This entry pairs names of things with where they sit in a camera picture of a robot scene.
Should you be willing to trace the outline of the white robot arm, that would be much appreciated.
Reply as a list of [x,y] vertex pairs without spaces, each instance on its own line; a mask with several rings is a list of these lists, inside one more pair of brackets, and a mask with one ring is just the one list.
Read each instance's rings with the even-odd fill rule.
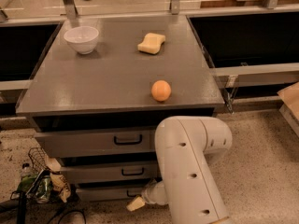
[[228,125],[212,117],[171,117],[158,125],[154,143],[162,180],[150,181],[127,209],[168,205],[173,224],[233,224],[209,169],[232,146]]

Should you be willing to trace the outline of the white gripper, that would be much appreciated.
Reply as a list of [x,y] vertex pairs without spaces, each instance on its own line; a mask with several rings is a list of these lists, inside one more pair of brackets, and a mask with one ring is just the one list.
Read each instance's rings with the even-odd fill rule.
[[127,210],[133,212],[142,208],[145,204],[167,205],[167,195],[163,181],[151,181],[144,187],[141,196],[135,196],[126,206]]

